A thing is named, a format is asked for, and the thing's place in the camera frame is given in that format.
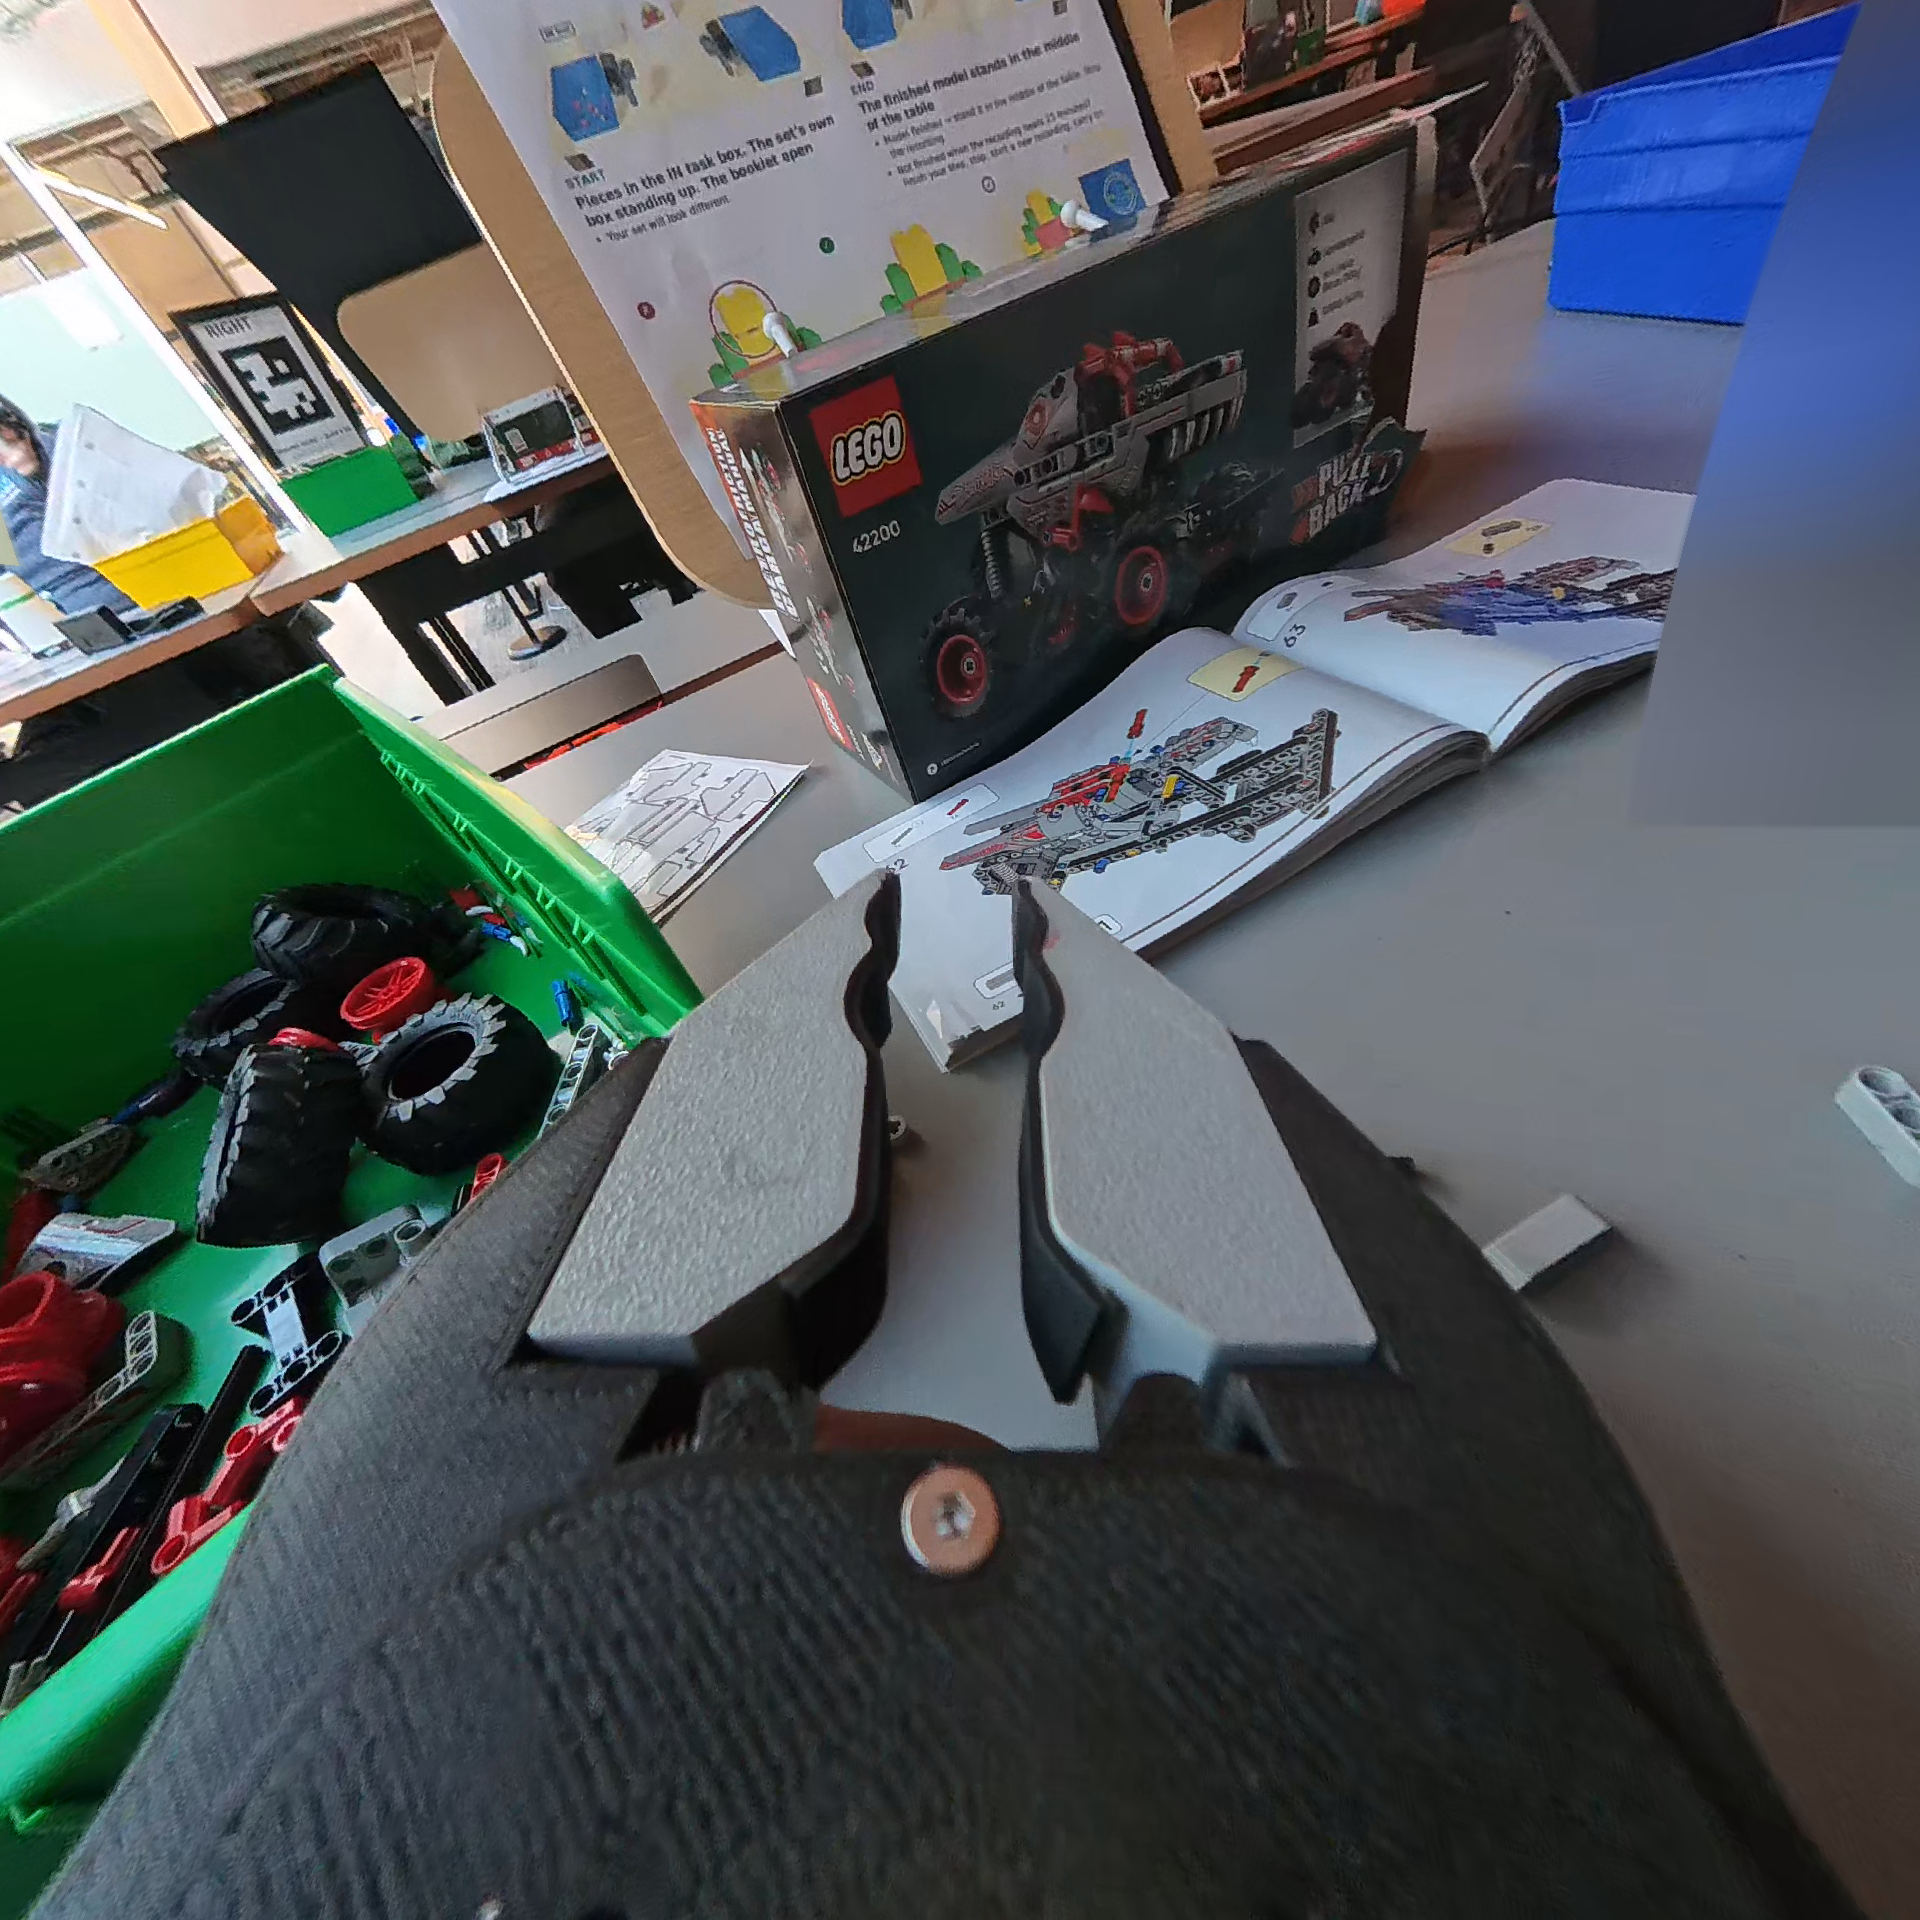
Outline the blue plastic bin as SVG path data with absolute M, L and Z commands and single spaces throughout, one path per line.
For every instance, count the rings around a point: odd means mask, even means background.
M 1744 324 L 1859 2 L 1559 108 L 1549 300 Z

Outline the black lego tire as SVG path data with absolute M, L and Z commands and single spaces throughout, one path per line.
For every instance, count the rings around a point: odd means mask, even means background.
M 338 1233 L 364 1116 L 364 1067 L 349 1050 L 246 1047 L 207 1144 L 196 1238 L 273 1246 Z
M 228 975 L 184 1015 L 175 1058 L 181 1071 L 222 1086 L 241 1050 L 273 1042 L 281 1027 L 343 1037 L 339 997 L 273 970 Z
M 480 950 L 480 929 L 458 907 L 391 889 L 303 883 L 253 907 L 257 966 L 338 997 L 399 956 L 419 956 L 447 978 Z
M 540 1025 L 505 999 L 442 999 L 374 1047 L 361 1136 L 409 1172 L 462 1172 L 545 1115 L 558 1071 Z

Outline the white paper sheet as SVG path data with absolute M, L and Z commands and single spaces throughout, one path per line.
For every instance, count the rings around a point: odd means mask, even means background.
M 97 566 L 218 514 L 228 477 L 73 404 L 57 428 L 40 545 Z

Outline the yellow plastic bin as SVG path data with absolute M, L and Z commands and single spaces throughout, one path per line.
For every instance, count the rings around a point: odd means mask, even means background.
M 162 609 L 187 598 L 207 601 L 228 587 L 248 587 L 279 557 L 281 539 L 273 515 L 255 496 L 234 496 L 207 520 L 94 562 L 94 572 L 140 609 Z

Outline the green plastic bin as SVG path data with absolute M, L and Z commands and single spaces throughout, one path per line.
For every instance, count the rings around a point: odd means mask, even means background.
M 581 975 L 668 1034 L 700 985 L 639 902 L 462 750 L 311 673 L 5 827 L 5 1243 L 25 1133 L 170 1075 L 184 1015 L 255 966 L 253 907 L 303 883 L 480 892 L 536 956 L 462 975 L 557 1012 Z M 222 1530 L 5 1713 L 5 1918 L 25 1915 L 140 1748 L 241 1530 Z

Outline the lego sticker sheet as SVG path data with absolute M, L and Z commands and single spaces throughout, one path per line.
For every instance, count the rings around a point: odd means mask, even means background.
M 808 763 L 670 748 L 565 833 L 668 924 L 803 776 Z

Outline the black white tag sign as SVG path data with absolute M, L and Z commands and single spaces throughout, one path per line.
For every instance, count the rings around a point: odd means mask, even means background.
M 366 452 L 349 392 L 279 293 L 175 311 L 170 328 L 279 477 Z

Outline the clear acrylic stand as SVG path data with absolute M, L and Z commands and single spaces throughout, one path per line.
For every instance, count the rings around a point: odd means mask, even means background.
M 483 441 L 502 484 L 593 456 L 598 434 L 570 390 L 549 384 L 483 411 Z

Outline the tan cardboard panel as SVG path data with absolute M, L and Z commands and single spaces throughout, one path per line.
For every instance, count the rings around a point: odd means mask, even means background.
M 480 434 L 565 372 L 487 241 L 339 300 L 339 333 L 433 441 Z

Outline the white instruction poster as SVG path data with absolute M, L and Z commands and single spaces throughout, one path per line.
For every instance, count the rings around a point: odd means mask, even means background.
M 659 415 L 1175 193 L 1104 2 L 439 2 Z

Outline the pile of lego pieces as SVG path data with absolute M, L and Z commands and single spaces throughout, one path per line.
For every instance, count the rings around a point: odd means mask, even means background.
M 483 947 L 536 956 L 534 926 L 480 892 L 442 902 Z M 502 1154 L 443 1175 L 409 1172 L 361 1133 L 343 1227 L 328 1240 L 196 1238 L 225 1084 L 181 1071 L 175 1042 L 170 1075 L 107 1116 L 25 1133 L 5 1246 L 6 1713 L 240 1525 L 349 1340 L 513 1148 L 549 1133 L 628 1050 L 632 1022 L 581 975 L 552 975 L 557 1012 L 540 1020 L 464 972 L 442 978 L 443 999 L 505 999 L 561 1062 L 545 1115 Z M 366 1075 L 379 1042 L 281 1027 L 268 1045 L 349 1050 Z

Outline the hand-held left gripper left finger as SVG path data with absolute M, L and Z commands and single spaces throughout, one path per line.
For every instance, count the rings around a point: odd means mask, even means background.
M 610 1154 L 528 1342 L 565 1361 L 822 1387 L 880 1325 L 899 876 L 695 1007 Z

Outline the lego instruction booklet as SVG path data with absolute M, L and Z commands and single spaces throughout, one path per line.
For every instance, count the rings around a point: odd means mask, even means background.
M 1024 883 L 1159 956 L 1648 670 L 1689 524 L 1691 493 L 1561 477 L 1398 562 L 1284 581 L 815 869 L 832 897 L 899 876 L 891 994 L 963 1064 L 1018 1022 Z

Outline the grey flat lego piece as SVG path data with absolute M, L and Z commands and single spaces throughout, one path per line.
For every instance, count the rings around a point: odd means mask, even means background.
M 1608 1219 L 1561 1192 L 1481 1251 L 1509 1291 L 1525 1293 L 1593 1258 L 1610 1238 Z

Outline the red lego wheel hub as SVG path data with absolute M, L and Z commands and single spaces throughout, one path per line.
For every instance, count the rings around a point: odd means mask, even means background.
M 399 956 L 366 972 L 339 1001 L 339 1020 L 366 1042 L 389 1037 L 409 1020 L 443 999 L 442 978 L 424 956 Z

